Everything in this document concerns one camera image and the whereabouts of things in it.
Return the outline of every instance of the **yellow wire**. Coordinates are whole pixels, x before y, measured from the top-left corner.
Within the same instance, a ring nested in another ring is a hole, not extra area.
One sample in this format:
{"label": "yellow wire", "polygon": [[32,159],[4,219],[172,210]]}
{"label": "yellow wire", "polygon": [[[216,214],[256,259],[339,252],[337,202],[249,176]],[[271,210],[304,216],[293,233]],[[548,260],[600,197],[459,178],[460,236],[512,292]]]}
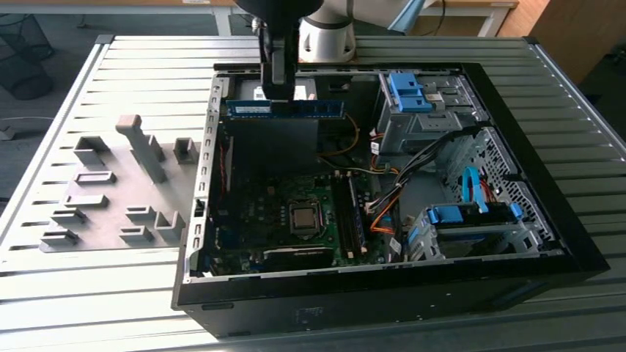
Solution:
{"label": "yellow wire", "polygon": [[349,152],[352,148],[356,146],[356,143],[359,142],[359,126],[356,126],[356,122],[353,121],[353,118],[349,116],[348,113],[345,113],[345,117],[348,118],[349,122],[352,123],[353,126],[353,140],[352,144],[344,149],[344,150],[337,150],[336,152],[327,152],[327,153],[320,153],[319,156],[333,156],[333,155],[340,155],[345,152]]}
{"label": "yellow wire", "polygon": [[[373,167],[373,162],[375,162],[375,155],[371,156],[369,170],[371,170],[371,171],[376,171],[376,172],[384,172],[384,169],[376,169],[376,168]],[[397,175],[397,174],[400,173],[400,171],[397,171],[397,169],[396,169],[395,167],[391,167],[391,168],[389,168],[389,171],[391,171],[395,175]]]}

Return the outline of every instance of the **wastebasket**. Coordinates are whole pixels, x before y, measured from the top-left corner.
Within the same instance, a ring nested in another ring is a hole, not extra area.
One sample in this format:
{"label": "wastebasket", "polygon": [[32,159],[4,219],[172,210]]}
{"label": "wastebasket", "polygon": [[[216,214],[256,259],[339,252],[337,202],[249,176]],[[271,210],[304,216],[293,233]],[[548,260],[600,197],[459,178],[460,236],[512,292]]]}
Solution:
{"label": "wastebasket", "polygon": [[33,15],[0,14],[0,38],[21,52],[24,46],[38,60],[48,59],[54,50]]}
{"label": "wastebasket", "polygon": [[52,79],[33,56],[29,48],[16,51],[0,37],[0,86],[18,100],[38,98],[52,90]]}

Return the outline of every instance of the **wooden cabinet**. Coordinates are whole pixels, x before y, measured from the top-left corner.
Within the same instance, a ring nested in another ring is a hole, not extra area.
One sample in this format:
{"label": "wooden cabinet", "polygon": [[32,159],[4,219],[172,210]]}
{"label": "wooden cabinet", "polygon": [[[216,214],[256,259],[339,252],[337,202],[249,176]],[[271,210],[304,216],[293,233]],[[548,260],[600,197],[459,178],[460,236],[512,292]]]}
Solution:
{"label": "wooden cabinet", "polygon": [[616,41],[626,37],[624,0],[519,0],[497,36],[532,36],[580,83]]}

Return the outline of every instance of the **aluminum work table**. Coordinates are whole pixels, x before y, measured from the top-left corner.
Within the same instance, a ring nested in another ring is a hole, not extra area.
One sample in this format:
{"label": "aluminum work table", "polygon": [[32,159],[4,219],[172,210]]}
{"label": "aluminum work table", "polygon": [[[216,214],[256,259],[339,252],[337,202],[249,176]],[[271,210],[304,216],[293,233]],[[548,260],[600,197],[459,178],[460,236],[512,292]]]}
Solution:
{"label": "aluminum work table", "polygon": [[217,341],[170,309],[177,248],[44,254],[81,134],[138,114],[158,140],[201,133],[212,64],[256,62],[252,37],[100,40],[0,219],[0,350],[626,351],[626,149],[521,39],[359,37],[360,62],[480,62],[611,270],[504,312]]}

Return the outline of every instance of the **blue ram stick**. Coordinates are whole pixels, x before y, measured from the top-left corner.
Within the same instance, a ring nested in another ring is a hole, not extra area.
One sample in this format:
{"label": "blue ram stick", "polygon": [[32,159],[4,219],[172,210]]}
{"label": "blue ram stick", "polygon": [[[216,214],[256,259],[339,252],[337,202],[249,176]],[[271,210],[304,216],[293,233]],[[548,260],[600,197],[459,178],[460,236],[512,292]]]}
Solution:
{"label": "blue ram stick", "polygon": [[340,100],[293,100],[288,103],[271,100],[226,100],[225,107],[230,120],[343,118]]}

